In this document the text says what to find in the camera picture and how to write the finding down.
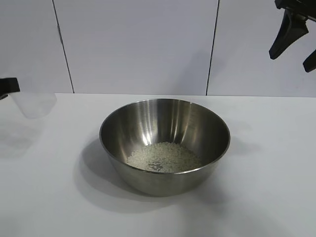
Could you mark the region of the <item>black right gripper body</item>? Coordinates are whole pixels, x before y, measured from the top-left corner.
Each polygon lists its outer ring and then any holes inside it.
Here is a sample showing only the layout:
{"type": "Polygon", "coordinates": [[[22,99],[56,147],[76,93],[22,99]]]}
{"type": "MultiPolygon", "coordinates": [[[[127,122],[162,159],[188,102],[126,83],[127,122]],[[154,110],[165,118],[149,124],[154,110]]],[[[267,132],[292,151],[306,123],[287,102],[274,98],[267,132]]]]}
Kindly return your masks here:
{"type": "Polygon", "coordinates": [[[316,0],[275,0],[278,9],[291,10],[301,15],[316,14],[316,0]]]}

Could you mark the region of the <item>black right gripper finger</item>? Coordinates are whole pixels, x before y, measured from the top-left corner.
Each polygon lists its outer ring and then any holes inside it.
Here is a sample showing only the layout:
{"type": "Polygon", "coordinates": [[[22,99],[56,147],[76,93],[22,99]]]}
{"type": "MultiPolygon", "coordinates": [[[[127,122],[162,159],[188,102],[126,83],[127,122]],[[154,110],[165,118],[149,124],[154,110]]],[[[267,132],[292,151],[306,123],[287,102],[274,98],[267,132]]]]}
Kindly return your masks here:
{"type": "Polygon", "coordinates": [[[305,72],[311,72],[316,69],[316,50],[309,55],[303,62],[305,72]]]}
{"type": "Polygon", "coordinates": [[[282,23],[269,55],[277,59],[291,44],[309,33],[306,21],[309,18],[308,6],[277,6],[284,9],[282,23]]]}

